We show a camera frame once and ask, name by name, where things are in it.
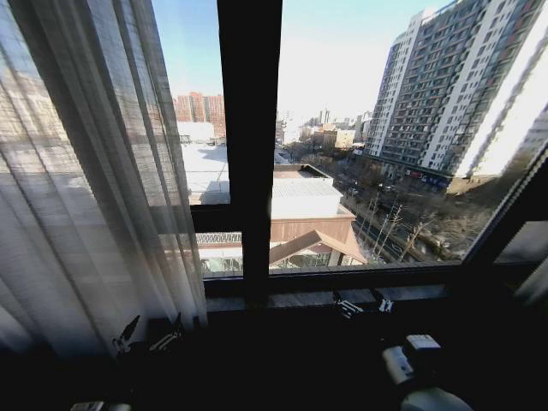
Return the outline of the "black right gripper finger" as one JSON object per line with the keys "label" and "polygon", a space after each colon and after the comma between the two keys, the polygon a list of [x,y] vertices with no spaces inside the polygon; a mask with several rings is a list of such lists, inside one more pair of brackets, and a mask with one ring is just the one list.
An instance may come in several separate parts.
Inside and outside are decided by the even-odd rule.
{"label": "black right gripper finger", "polygon": [[362,314],[362,308],[356,306],[354,303],[343,299],[341,294],[334,290],[332,292],[333,303],[337,311],[346,319],[352,319]]}
{"label": "black right gripper finger", "polygon": [[374,300],[377,303],[378,311],[381,313],[391,313],[394,301],[389,299],[388,297],[384,296],[380,291],[377,289],[371,289],[371,294],[374,298]]}

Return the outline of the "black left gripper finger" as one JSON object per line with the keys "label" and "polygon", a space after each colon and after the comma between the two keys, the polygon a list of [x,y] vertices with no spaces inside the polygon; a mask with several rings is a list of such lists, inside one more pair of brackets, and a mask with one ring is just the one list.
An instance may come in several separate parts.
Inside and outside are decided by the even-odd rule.
{"label": "black left gripper finger", "polygon": [[137,324],[140,321],[140,315],[135,316],[122,330],[118,337],[112,339],[112,345],[118,354],[125,353],[130,350],[129,344],[132,335],[135,332]]}
{"label": "black left gripper finger", "polygon": [[182,339],[182,314],[178,313],[173,322],[169,322],[168,330],[150,345],[150,352],[167,352]]}

